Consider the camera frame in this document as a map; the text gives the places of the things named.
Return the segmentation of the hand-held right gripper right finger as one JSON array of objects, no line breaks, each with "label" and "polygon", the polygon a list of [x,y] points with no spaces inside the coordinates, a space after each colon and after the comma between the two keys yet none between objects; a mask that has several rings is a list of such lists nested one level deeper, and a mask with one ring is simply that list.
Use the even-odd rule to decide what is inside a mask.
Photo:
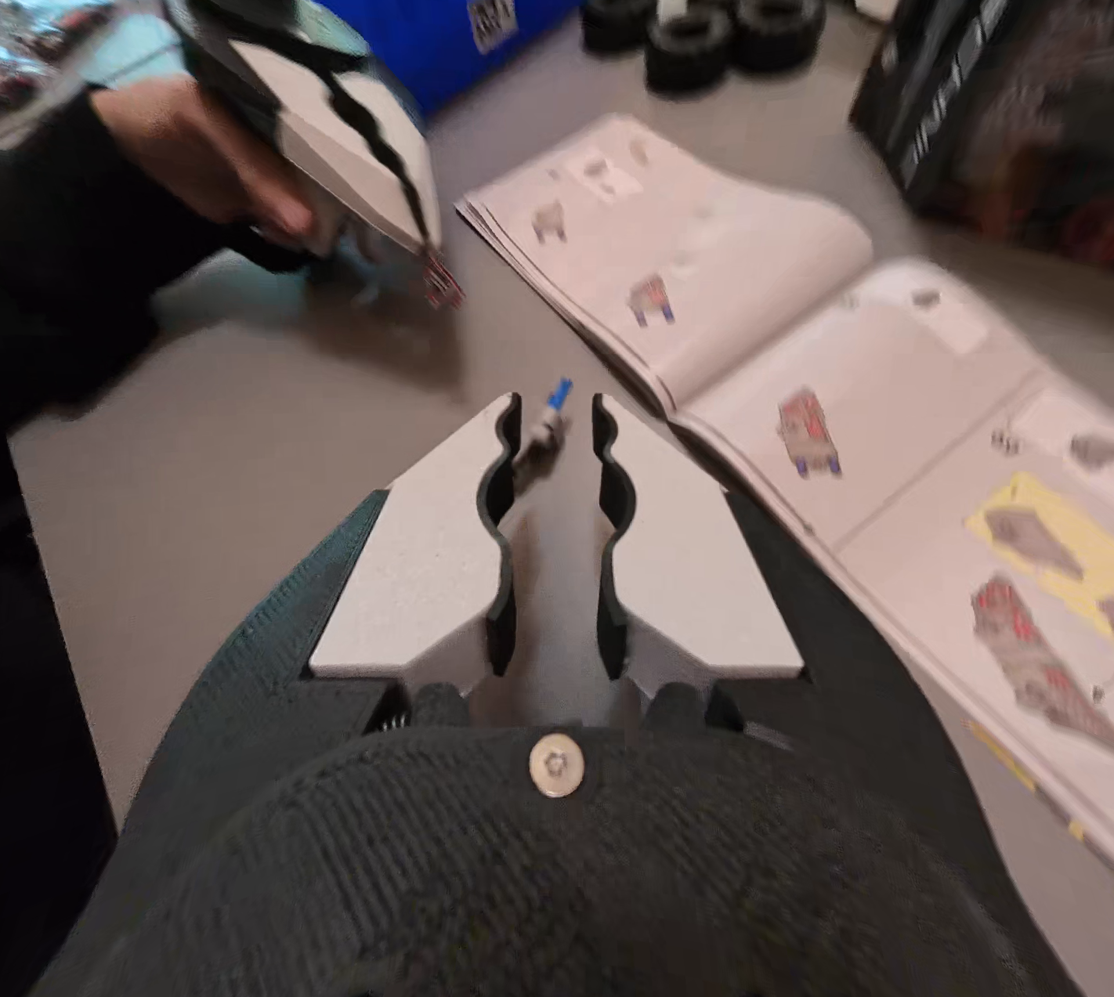
[{"label": "hand-held right gripper right finger", "polygon": [[804,659],[717,479],[607,394],[592,397],[592,449],[612,526],[596,616],[608,678],[641,698],[797,680]]}]

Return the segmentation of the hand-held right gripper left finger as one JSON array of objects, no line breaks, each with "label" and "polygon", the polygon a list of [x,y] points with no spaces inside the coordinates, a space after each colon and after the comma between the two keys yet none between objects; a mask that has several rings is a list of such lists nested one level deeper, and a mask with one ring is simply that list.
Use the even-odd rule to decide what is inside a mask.
[{"label": "hand-held right gripper left finger", "polygon": [[399,475],[310,656],[317,678],[470,694],[506,674],[517,641],[511,549],[522,398],[498,395]]}]

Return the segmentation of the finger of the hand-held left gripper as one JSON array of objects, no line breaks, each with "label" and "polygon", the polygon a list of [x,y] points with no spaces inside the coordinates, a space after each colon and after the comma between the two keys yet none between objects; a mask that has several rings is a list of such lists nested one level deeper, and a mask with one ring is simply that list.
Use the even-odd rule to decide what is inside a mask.
[{"label": "finger of the hand-held left gripper", "polygon": [[353,102],[345,116],[401,196],[397,227],[412,246],[441,245],[441,211],[426,125],[410,92],[384,63],[343,74],[343,96]]},{"label": "finger of the hand-held left gripper", "polygon": [[277,100],[276,149],[299,170],[315,212],[310,251],[332,251],[348,224],[361,224],[405,251],[412,246],[397,227],[402,203],[395,184],[370,155],[345,116],[343,74],[331,90],[317,74],[258,43],[236,43],[235,52]]}]

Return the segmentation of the grey toy part blue pin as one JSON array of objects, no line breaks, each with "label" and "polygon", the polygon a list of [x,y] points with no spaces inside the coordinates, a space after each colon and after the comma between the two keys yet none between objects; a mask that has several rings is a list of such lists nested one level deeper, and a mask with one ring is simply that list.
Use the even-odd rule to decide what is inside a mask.
[{"label": "grey toy part blue pin", "polygon": [[573,388],[571,379],[561,377],[522,438],[522,444],[512,460],[512,483],[517,498],[527,493],[535,482],[551,475],[565,444],[565,407]]}]

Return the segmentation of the open instruction booklet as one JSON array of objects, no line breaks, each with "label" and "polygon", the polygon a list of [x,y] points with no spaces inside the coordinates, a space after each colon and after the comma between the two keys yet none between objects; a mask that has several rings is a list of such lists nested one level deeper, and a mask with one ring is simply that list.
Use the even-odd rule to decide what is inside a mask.
[{"label": "open instruction booklet", "polygon": [[960,280],[613,114],[455,209],[1112,857],[1112,411]]}]

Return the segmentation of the person's left forearm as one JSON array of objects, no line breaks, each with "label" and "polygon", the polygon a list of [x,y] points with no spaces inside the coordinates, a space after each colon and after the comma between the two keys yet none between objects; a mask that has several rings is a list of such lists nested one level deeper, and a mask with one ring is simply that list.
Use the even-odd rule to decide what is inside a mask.
[{"label": "person's left forearm", "polygon": [[123,155],[87,88],[1,167],[1,428],[84,405],[158,336],[154,297],[222,251],[272,273],[299,245],[202,218]]}]

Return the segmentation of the grey desk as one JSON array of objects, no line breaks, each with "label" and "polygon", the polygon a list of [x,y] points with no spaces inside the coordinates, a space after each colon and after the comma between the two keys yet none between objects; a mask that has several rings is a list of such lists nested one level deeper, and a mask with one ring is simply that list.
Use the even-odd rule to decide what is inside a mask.
[{"label": "grey desk", "polygon": [[[848,127],[862,26],[838,16],[786,84],[731,77],[682,102],[645,92],[639,57],[588,57],[578,30],[426,130],[463,307],[433,312],[414,275],[356,312],[346,280],[271,280],[225,250],[160,297],[172,330],[107,391],[17,428],[121,824],[40,993],[1079,995],[932,705],[966,711],[455,203],[626,115],[837,205],[878,263],[960,280],[1103,404],[1007,317],[986,277],[1000,251],[913,219]],[[561,377],[564,449],[499,522],[506,674],[468,695],[315,677],[385,489],[498,395],[522,398],[524,438]],[[598,393],[729,495],[797,680],[641,698],[608,678]]]}]

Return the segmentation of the person's black sweatshirt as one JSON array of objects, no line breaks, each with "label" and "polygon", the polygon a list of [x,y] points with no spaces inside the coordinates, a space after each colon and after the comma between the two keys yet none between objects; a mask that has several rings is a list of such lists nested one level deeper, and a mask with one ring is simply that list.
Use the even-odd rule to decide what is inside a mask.
[{"label": "person's black sweatshirt", "polygon": [[1,446],[1,993],[35,987],[117,842],[7,442]]}]

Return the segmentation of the black toy set box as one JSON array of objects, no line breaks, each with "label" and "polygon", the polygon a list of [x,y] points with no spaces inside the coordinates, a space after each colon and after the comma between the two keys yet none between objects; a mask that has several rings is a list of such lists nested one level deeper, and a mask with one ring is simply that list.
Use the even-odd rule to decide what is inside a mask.
[{"label": "black toy set box", "polygon": [[1113,0],[898,0],[849,118],[913,214],[1112,270]]}]

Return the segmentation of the person's left hand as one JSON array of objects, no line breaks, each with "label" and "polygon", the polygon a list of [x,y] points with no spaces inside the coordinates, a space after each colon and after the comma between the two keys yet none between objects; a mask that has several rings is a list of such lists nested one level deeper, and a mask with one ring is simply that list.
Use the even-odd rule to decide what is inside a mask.
[{"label": "person's left hand", "polygon": [[291,164],[187,74],[91,92],[117,147],[162,188],[219,225],[299,245],[315,212]]}]

